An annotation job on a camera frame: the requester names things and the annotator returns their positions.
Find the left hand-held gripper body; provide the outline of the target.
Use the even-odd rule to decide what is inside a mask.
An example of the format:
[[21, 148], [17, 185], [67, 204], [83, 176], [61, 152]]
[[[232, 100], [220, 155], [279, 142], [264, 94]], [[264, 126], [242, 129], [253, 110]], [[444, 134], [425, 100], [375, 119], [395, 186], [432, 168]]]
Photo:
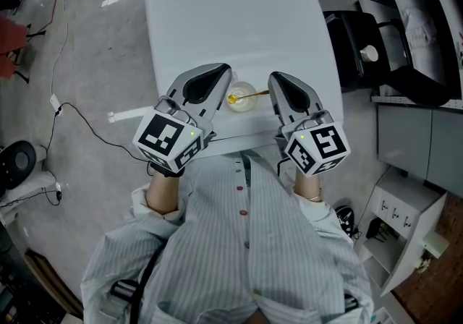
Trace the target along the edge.
[[133, 144], [162, 174], [180, 174], [216, 135], [211, 121], [162, 96], [137, 128]]

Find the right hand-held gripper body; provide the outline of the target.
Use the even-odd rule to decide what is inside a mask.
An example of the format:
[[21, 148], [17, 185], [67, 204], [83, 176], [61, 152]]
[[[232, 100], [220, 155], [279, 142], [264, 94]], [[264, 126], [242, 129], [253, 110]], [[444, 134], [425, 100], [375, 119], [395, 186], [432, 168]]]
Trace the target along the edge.
[[281, 126], [275, 140], [282, 158], [304, 176], [330, 171], [350, 154], [342, 125], [326, 110]]

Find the small gold spoon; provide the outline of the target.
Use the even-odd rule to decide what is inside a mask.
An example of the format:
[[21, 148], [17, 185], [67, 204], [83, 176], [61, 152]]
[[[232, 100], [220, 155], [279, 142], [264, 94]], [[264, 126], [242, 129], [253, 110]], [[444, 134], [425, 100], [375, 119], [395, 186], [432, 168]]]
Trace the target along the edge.
[[237, 95], [231, 94], [228, 96], [228, 104], [232, 105], [246, 98], [252, 98], [252, 97], [268, 95], [268, 94], [269, 94], [269, 90], [264, 90], [259, 93], [253, 93], [253, 94], [244, 95], [244, 96], [237, 96]]

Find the person's left forearm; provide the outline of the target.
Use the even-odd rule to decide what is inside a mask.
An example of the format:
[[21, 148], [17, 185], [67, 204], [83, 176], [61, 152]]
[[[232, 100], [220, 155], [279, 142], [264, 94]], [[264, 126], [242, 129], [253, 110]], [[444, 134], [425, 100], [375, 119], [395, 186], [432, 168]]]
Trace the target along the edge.
[[179, 205], [179, 178], [165, 177], [156, 172], [145, 193], [145, 201], [151, 210], [161, 215], [176, 211]]

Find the person's right forearm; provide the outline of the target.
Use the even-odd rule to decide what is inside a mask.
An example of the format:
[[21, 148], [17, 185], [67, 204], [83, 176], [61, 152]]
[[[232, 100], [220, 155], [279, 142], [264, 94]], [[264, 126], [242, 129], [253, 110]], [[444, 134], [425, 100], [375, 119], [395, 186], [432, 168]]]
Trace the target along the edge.
[[299, 169], [296, 170], [293, 193], [299, 201], [306, 203], [323, 202], [320, 177], [306, 177]]

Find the black office chair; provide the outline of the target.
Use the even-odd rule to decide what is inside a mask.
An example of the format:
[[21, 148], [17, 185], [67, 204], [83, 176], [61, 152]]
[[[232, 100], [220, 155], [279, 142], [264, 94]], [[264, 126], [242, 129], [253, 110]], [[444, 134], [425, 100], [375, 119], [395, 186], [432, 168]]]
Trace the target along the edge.
[[[397, 19], [377, 22], [374, 16], [357, 11], [327, 11], [323, 13], [334, 50], [341, 90], [378, 88], [382, 85], [397, 90], [411, 102], [429, 107], [439, 107], [451, 99], [449, 90], [415, 69], [412, 54], [402, 23]], [[382, 27], [392, 26], [399, 34], [406, 64], [395, 70], [390, 67]], [[377, 62], [365, 63], [360, 50], [374, 46]]]

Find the white round container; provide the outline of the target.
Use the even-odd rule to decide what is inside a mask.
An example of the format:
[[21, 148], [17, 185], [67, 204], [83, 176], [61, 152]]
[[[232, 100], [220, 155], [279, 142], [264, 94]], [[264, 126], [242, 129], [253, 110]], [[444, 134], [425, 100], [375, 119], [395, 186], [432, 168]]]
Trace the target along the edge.
[[365, 63], [377, 62], [377, 60], [379, 59], [379, 53], [377, 49], [372, 45], [367, 45], [366, 47], [361, 49], [360, 56]]

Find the black patterned shoe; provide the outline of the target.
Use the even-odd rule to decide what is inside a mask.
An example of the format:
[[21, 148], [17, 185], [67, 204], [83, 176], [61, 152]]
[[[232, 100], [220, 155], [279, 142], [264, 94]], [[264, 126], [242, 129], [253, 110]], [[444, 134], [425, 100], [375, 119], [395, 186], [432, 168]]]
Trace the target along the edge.
[[357, 227], [354, 223], [354, 211], [349, 206], [339, 206], [335, 209], [336, 217], [344, 233], [352, 238]]

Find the small white open cabinet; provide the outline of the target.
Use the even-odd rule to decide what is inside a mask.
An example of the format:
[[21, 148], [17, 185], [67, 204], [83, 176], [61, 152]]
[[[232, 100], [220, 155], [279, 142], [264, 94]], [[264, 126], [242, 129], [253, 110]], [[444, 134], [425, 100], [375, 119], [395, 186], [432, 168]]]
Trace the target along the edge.
[[422, 239], [436, 230], [447, 195], [394, 168], [375, 186], [371, 211], [382, 220], [385, 241], [366, 239], [359, 253], [379, 296], [394, 290], [418, 269], [427, 251]]

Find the pale striped button shirt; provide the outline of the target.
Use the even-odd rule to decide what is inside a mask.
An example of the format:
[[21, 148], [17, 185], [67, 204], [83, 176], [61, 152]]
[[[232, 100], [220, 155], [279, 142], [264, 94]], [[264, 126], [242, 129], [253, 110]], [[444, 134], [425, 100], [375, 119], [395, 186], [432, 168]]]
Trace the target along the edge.
[[202, 158], [161, 215], [132, 193], [82, 278], [85, 324], [370, 324], [370, 281], [324, 201], [248, 150]]

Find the white plastic bag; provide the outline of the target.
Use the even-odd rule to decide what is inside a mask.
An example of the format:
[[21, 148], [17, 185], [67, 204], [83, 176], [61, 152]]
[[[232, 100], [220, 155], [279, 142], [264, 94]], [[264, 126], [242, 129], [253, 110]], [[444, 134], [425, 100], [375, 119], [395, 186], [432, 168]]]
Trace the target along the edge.
[[406, 8], [402, 12], [409, 48], [427, 48], [437, 41], [437, 30], [432, 17], [421, 9]]

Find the pale box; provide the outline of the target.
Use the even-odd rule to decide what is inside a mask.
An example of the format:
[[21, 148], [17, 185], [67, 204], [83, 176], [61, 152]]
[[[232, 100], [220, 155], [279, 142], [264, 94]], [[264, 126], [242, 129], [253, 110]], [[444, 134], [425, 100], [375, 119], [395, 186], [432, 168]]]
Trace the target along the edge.
[[436, 231], [429, 231], [423, 237], [422, 245], [434, 258], [438, 259], [448, 248], [449, 241]]

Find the white device with black disc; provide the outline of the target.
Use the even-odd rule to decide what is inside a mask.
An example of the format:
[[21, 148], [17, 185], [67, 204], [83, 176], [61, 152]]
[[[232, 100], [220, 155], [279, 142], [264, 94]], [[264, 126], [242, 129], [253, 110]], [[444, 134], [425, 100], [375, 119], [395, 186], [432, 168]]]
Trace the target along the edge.
[[0, 221], [6, 226], [17, 216], [15, 208], [36, 196], [56, 196], [56, 177], [45, 169], [47, 149], [20, 140], [0, 150]]

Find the red folding chair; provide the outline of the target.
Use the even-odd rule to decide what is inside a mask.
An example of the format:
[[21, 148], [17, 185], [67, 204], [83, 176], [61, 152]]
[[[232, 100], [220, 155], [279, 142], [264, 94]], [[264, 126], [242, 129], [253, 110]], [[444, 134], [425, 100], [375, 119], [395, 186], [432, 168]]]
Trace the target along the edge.
[[0, 14], [0, 78], [9, 79], [15, 71], [8, 54], [26, 47], [29, 28]]

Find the brown wooden board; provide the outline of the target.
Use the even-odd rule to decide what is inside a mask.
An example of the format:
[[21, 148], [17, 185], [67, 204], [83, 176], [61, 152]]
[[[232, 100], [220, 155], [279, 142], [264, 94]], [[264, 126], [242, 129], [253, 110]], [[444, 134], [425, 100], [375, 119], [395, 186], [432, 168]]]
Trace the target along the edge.
[[23, 257], [29, 269], [51, 297], [66, 313], [82, 320], [82, 302], [61, 279], [48, 259], [30, 248], [25, 250]]

